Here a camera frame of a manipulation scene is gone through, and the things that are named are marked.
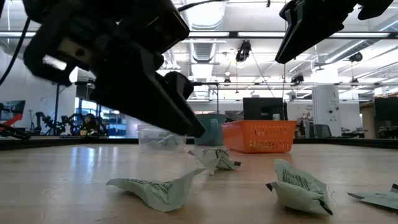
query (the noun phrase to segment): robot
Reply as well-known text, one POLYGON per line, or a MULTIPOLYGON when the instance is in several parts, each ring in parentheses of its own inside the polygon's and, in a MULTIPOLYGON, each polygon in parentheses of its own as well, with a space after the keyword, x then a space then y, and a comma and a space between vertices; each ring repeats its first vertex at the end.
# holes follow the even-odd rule
MULTIPOLYGON (((186 39, 189 28, 171 0, 23 0, 29 19, 41 24, 24 52, 33 75, 71 85, 76 68, 96 75, 90 98, 109 108, 180 135, 200 137, 205 129, 186 99, 193 84, 178 72, 156 73, 162 53, 186 39), (46 64, 49 55, 67 64, 46 64)), ((275 60, 287 63, 343 29, 355 5, 359 19, 381 15, 392 0, 293 0, 280 16, 289 24, 275 60)))

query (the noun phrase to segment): table surface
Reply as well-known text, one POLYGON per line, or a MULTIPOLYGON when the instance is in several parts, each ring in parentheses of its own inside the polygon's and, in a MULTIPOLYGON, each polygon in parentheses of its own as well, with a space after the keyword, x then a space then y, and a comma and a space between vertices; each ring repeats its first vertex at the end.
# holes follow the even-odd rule
POLYGON ((241 154, 238 171, 194 178, 186 204, 163 213, 114 186, 113 178, 171 179, 199 166, 187 154, 149 154, 137 145, 82 145, 0 152, 0 220, 63 223, 397 223, 398 211, 359 202, 347 192, 398 184, 398 151, 297 144, 290 154, 241 154), (284 208, 265 184, 285 159, 329 186, 329 217, 284 208))

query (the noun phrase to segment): ceiling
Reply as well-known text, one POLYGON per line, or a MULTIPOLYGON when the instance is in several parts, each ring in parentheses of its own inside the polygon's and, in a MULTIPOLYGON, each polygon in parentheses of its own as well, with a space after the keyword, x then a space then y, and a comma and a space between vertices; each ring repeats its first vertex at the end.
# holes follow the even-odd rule
MULTIPOLYGON (((181 6, 183 0, 173 0, 176 6, 181 6)), ((259 0, 230 0, 226 3, 225 14, 222 26, 219 30, 225 31, 285 31, 285 21, 279 17, 279 11, 284 5, 284 1, 271 0, 271 6, 266 7, 266 1, 259 0)), ((395 0, 391 7, 381 16, 367 21, 359 21, 356 17, 359 10, 355 9, 347 20, 345 20, 345 28, 343 31, 347 32, 367 32, 374 31, 373 29, 380 23, 386 21, 388 18, 398 14, 398 0, 395 0)), ((186 18, 189 10, 183 14, 186 18)), ((26 19, 26 14, 21 1, 6 1, 2 18, 0 20, 0 30, 21 31, 26 19)), ((35 31, 39 25, 32 23, 29 27, 30 31, 35 31)), ((252 45, 252 54, 246 60, 243 68, 237 68, 234 61, 236 49, 240 46, 242 40, 239 39, 217 39, 216 57, 211 64, 212 69, 209 71, 213 80, 223 82, 226 77, 225 73, 229 72, 231 81, 236 82, 260 82, 267 80, 269 82, 282 82, 282 77, 287 74, 287 81, 290 82, 290 77, 295 72, 303 73, 306 81, 310 81, 313 72, 309 60, 313 60, 317 55, 326 55, 336 49, 344 46, 351 40, 327 39, 315 47, 305 51, 299 55, 295 60, 292 60, 285 65, 275 62, 274 57, 278 51, 282 39, 249 39, 252 45)), ((13 49, 17 40, 0 39, 3 46, 13 49)), ((185 43, 178 43, 172 48, 172 53, 177 61, 178 66, 181 67, 181 72, 186 75, 192 74, 192 60, 190 57, 190 45, 185 43)), ((364 50, 361 53, 364 59, 361 63, 354 63, 353 69, 349 62, 337 62, 333 66, 339 72, 339 79, 343 82, 348 82, 352 76, 359 76, 361 74, 369 74, 371 71, 377 71, 383 66, 396 62, 398 58, 398 50, 392 50, 388 54, 380 57, 378 55, 387 52, 390 49, 398 46, 396 40, 382 40, 364 50)), ((388 72, 379 72, 368 76, 361 80, 361 82, 377 82, 386 78, 398 75, 398 64, 395 68, 388 70, 388 72)))

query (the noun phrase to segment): orange plastic basket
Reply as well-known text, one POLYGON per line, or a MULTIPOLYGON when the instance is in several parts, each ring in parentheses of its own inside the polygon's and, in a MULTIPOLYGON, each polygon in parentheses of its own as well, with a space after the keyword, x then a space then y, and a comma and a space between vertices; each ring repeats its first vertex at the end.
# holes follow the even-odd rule
POLYGON ((245 153, 289 152, 296 121, 234 121, 222 124, 224 145, 245 153))

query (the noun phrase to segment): computer monitor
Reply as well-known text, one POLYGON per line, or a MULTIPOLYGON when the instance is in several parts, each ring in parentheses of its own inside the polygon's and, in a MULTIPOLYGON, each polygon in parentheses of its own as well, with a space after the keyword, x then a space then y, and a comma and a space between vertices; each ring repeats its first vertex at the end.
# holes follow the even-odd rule
POLYGON ((398 97, 376 98, 374 107, 378 121, 398 120, 398 97))
POLYGON ((23 114, 25 100, 0 102, 0 121, 8 121, 17 114, 23 114))
POLYGON ((243 119, 284 120, 282 98, 243 98, 243 119))

